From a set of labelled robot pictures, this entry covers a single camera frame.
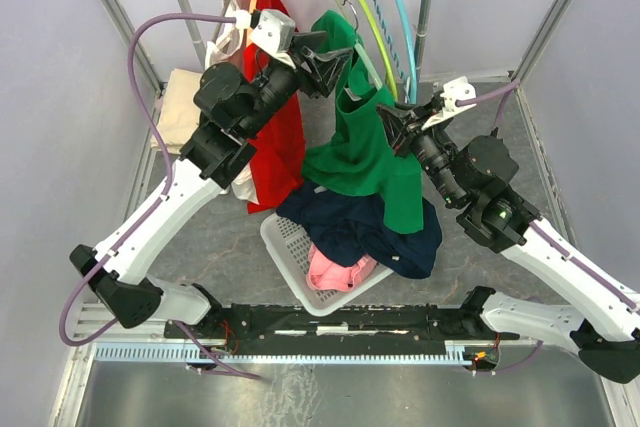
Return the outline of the mint green hanger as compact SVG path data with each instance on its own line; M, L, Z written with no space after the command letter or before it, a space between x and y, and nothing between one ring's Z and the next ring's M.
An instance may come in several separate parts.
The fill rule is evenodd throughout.
M342 2L342 5L348 5L349 9L352 12L353 15L353 19L354 19L354 26L353 26L353 30L355 33L355 37L356 37L356 41L355 41L355 46L354 46L354 50L355 52L358 54L359 58L362 60L364 67L368 73L369 79L371 81L371 83L374 85L374 87L377 90L380 90L383 87L383 83L382 80L372 62L372 60L370 59L370 57L367 54L367 51L365 49L365 47L363 46L360 37L358 35L358 29L359 29L359 19L358 19L358 15L357 15L357 11L353 5L353 3L349 0L344 0Z

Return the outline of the green t shirt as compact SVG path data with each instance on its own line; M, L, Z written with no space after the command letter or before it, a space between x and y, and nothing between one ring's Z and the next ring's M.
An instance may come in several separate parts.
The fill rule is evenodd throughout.
M351 197L377 194L384 225L399 234L423 229L422 171L412 156L396 156L388 144L379 105L391 106L390 91L369 80L357 53L344 67L334 92L335 132L306 151L302 176Z

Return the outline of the yellow green hanger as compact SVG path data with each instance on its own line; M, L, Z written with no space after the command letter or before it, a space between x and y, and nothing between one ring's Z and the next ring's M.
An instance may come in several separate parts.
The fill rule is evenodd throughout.
M385 77L385 84L388 87L388 89L390 90L393 98L395 100L398 99L398 91L397 91L397 87L396 87L396 83L395 83L395 78L394 78L394 74L393 74L393 69L392 69L392 65L391 65L391 61L389 58L389 52L388 49L386 47L385 41L383 40L383 36L380 32L380 29L378 27L377 21L374 19L373 13L369 7L369 4L366 0L356 0L358 2L358 4L360 5L360 8L362 10L362 13L365 16L366 19L366 23L368 24L371 33L373 34L373 38L375 40L376 46L378 48L378 52L380 54L380 58L382 60L382 64L384 67L384 72L386 74Z

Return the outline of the teal blue hanger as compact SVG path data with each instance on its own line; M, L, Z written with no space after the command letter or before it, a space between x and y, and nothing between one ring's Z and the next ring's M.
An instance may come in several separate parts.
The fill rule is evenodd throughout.
M414 41L404 0L393 0L396 10L393 18L385 16L381 0L371 1L389 60L404 88L404 100L414 103L418 96L418 77Z

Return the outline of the navy blue t shirt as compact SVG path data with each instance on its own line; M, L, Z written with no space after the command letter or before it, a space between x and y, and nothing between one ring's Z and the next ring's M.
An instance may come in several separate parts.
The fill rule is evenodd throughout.
M422 200L423 226L398 233L384 224L380 195L348 197L305 182L276 208L276 214L300 225L330 261L348 267L364 256L409 279L431 275L442 231L435 207Z

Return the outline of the pink t shirt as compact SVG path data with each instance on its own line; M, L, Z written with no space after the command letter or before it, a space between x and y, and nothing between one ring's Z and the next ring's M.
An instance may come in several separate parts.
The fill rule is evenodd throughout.
M342 266L327 258L314 244L308 252L306 282L315 291L351 292L371 274L377 262L368 255L352 266Z

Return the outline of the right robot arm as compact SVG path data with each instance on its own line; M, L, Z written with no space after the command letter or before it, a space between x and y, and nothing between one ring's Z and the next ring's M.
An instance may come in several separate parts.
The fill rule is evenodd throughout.
M476 287L458 317L467 336L487 332L560 347L618 384L639 376L639 295L582 254L511 186L519 166L496 129L459 148L440 121L443 110L377 105L386 140L400 157L415 156L457 223L482 247L523 267L567 306L511 300Z

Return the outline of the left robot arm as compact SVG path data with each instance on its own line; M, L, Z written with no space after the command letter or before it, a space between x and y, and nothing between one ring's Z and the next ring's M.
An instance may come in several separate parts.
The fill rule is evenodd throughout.
M252 140L292 96L334 90L353 50L325 51L327 39L324 31L294 34L288 50L270 57L253 79L230 62L211 65L194 95L199 125L165 179L107 239L72 250L70 262L122 327L162 319L181 321L201 337L219 330L219 305L203 288L161 281L148 270L184 224L236 179L256 153Z

